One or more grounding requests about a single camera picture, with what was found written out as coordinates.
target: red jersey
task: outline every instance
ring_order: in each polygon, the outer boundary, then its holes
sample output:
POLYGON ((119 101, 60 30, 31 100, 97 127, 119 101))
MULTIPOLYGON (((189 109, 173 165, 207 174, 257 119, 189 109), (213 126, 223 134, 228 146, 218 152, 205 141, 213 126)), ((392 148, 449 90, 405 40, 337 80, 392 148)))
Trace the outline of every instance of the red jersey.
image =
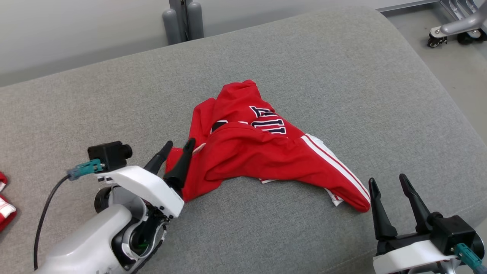
MULTIPOLYGON (((7 177, 0 172, 0 192, 7 185, 7 177)), ((17 209, 0 195, 0 232, 15 218, 17 209)))
MULTIPOLYGON (((360 212, 370 195, 360 180, 321 140, 305 134, 262 100, 251 80, 225 85, 216 99, 194 109, 189 137, 196 149, 183 188, 189 201, 227 178, 248 176, 263 183, 296 180, 325 188, 335 205, 345 200, 360 212)), ((166 171, 182 150, 173 148, 166 171)))

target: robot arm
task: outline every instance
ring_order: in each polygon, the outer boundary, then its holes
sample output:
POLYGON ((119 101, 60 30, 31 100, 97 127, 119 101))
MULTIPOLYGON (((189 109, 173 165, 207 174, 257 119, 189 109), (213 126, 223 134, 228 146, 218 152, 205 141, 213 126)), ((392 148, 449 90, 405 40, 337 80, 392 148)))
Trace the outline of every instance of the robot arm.
POLYGON ((475 230, 457 215, 443 218, 439 212, 430 213, 406 175, 399 175, 399 180, 414 213, 416 233, 397 235, 380 201, 377 183, 370 178, 371 208, 378 240, 375 272, 455 274, 460 264, 468 264, 476 274, 487 274, 481 265, 484 243, 475 230))
POLYGON ((156 174, 170 152, 171 141, 144 168, 126 166, 131 149, 121 142, 90 147, 90 160, 99 159, 103 167, 95 174, 98 180, 113 185, 96 195, 98 214, 56 244, 35 273, 137 272, 161 246, 167 225, 184 206, 180 193, 194 144, 194 139, 186 143, 182 157, 165 179, 156 174))

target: gray cylinder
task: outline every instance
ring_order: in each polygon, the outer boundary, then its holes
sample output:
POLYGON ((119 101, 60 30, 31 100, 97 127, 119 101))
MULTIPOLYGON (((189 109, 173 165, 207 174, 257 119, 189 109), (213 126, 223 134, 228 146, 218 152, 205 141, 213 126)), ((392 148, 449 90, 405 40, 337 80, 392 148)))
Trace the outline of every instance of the gray cylinder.
POLYGON ((176 15, 176 11, 173 9, 165 10, 162 13, 162 21, 164 22, 168 44, 174 45, 181 43, 181 35, 179 34, 178 17, 176 15))
POLYGON ((189 22, 189 37, 191 40, 205 37, 203 34, 203 14, 201 4, 191 2, 186 6, 187 18, 189 22))

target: white wall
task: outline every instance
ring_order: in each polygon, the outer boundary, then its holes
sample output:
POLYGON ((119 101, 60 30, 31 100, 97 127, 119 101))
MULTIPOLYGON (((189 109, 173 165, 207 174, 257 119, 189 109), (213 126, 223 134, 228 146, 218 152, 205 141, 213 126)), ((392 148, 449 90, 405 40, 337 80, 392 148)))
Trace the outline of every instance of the white wall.
POLYGON ((167 45, 167 0, 0 0, 0 86, 167 45))
MULTIPOLYGON (((414 0, 196 1, 208 37, 317 9, 414 0)), ((0 86, 165 46, 166 9, 168 0, 0 0, 0 86)))

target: sofa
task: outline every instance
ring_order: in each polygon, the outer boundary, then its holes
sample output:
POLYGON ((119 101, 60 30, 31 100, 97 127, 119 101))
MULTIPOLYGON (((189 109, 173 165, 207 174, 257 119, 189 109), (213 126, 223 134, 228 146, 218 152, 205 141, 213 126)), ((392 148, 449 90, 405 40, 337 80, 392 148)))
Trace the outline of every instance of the sofa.
MULTIPOLYGON (((348 7, 0 88, 2 194, 18 210, 0 233, 2 272, 33 271, 42 207, 88 147, 120 140, 133 149, 128 163, 143 166, 167 140, 184 145, 196 105, 246 79, 364 185, 376 179, 400 235, 415 227, 400 173, 431 211, 471 226, 487 217, 487 147, 396 28, 373 9, 348 7)), ((61 185, 40 264, 96 214, 104 185, 94 176, 61 185)), ((372 213, 334 206, 323 188, 237 177, 187 203, 139 273, 368 274, 376 244, 372 213)))

